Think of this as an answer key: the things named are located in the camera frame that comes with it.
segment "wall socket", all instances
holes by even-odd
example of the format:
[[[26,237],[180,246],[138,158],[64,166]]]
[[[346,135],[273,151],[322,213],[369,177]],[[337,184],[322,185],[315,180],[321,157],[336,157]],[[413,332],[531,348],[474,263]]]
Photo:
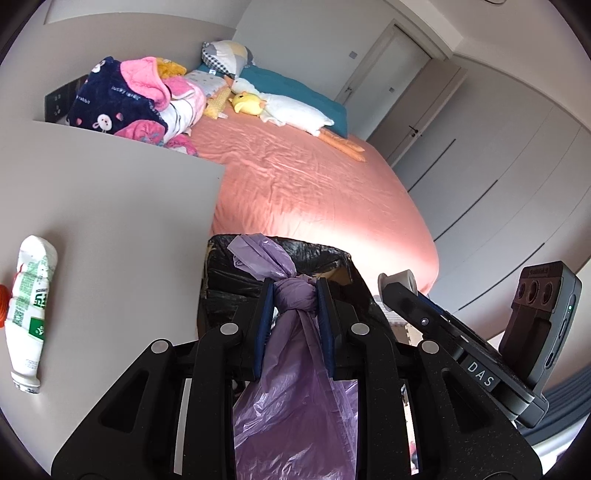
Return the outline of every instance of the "wall socket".
[[[83,75],[45,95],[46,122],[55,124],[60,118],[67,115],[76,98],[76,92],[78,92],[87,78],[88,75]]]

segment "metal screw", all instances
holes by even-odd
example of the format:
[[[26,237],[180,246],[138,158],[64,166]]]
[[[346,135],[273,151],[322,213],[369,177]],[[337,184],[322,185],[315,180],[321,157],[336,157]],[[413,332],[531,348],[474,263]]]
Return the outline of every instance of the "metal screw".
[[[353,332],[355,335],[367,335],[369,333],[369,327],[361,322],[354,323],[351,326],[351,332]]]
[[[156,340],[151,349],[154,353],[164,353],[168,350],[168,342],[166,340]]]
[[[431,340],[426,340],[425,342],[421,343],[421,348],[423,352],[434,354],[439,351],[439,345]]]
[[[224,323],[220,327],[220,332],[224,335],[234,335],[238,331],[238,325],[236,323]]]

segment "gray desk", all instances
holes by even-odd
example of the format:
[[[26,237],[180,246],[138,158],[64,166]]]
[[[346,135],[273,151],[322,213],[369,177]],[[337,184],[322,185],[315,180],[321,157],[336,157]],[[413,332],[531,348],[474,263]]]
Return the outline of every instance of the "gray desk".
[[[72,127],[0,132],[0,283],[18,248],[47,238],[51,284],[41,393],[12,384],[0,330],[0,406],[49,471],[62,444],[157,338],[189,342],[223,167]]]

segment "yellow plush toy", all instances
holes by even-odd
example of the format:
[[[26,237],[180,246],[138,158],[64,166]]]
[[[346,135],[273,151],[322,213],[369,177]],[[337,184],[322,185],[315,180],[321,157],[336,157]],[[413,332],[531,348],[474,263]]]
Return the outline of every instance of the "yellow plush toy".
[[[240,95],[236,95],[232,99],[234,111],[236,113],[247,113],[248,115],[260,115],[266,104],[266,101],[261,100],[259,97],[254,95],[254,93],[242,92]]]

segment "pink bed sheet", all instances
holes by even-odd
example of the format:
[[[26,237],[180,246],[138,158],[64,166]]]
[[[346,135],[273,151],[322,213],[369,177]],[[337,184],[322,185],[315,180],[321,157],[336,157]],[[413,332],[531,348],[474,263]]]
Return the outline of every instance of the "pink bed sheet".
[[[330,245],[351,254],[372,294],[382,272],[411,269],[423,293],[437,278],[431,234],[398,177],[361,140],[366,163],[293,127],[226,108],[203,117],[191,139],[199,157],[226,166],[212,230]]]

